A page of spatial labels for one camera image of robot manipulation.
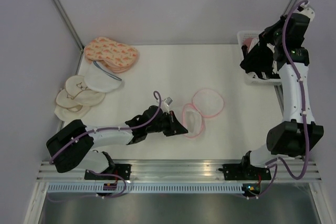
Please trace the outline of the pink trimmed mesh laundry bag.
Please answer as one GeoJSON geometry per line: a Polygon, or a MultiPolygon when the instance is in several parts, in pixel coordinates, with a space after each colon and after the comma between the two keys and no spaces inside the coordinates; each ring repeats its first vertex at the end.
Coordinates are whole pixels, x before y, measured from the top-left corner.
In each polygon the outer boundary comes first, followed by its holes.
{"type": "Polygon", "coordinates": [[[196,138],[205,130],[205,119],[218,116],[224,109],[224,99],[221,94],[210,88],[198,90],[191,102],[182,108],[182,125],[188,130],[187,138],[196,138]]]}

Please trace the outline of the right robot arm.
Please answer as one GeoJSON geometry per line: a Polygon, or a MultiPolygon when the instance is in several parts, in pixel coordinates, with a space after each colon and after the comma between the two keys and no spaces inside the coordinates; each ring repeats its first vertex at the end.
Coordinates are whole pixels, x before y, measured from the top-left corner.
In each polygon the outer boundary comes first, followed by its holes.
{"type": "Polygon", "coordinates": [[[312,8],[281,16],[267,27],[250,45],[243,45],[244,59],[240,66],[257,76],[277,71],[283,88],[282,122],[269,130],[266,144],[246,155],[249,161],[240,165],[245,179],[254,178],[259,167],[284,160],[284,157],[308,157],[310,150],[323,137],[323,126],[312,114],[308,72],[309,53],[302,46],[308,25],[313,21],[312,8]]]}

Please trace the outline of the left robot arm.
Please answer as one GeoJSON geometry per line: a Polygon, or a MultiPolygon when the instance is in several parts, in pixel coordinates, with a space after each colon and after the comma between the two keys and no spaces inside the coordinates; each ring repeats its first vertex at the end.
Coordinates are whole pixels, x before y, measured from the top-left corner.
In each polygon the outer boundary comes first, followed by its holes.
{"type": "Polygon", "coordinates": [[[179,122],[173,111],[164,112],[156,105],[142,114],[125,121],[121,126],[94,127],[77,119],[52,136],[46,147],[50,163],[57,172],[66,173],[74,168],[91,170],[104,180],[114,176],[114,163],[106,152],[95,149],[108,145],[133,145],[151,133],[170,137],[184,135],[188,129],[179,122]]]}

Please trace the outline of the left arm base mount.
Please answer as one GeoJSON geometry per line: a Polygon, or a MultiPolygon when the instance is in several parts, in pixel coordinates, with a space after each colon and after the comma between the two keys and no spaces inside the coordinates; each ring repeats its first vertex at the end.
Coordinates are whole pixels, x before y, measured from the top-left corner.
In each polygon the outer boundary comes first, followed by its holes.
{"type": "Polygon", "coordinates": [[[85,172],[85,180],[119,180],[119,177],[110,176],[118,175],[124,180],[129,180],[131,175],[131,164],[115,164],[114,168],[107,168],[102,174],[94,174],[88,170],[85,172]]]}

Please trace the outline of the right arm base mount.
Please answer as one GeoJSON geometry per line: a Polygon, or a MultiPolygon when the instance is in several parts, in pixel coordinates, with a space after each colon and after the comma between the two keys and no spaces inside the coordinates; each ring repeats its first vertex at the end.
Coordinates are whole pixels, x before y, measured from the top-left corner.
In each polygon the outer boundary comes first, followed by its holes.
{"type": "Polygon", "coordinates": [[[224,175],[225,181],[271,180],[270,170],[242,164],[223,164],[218,169],[224,175]]]}

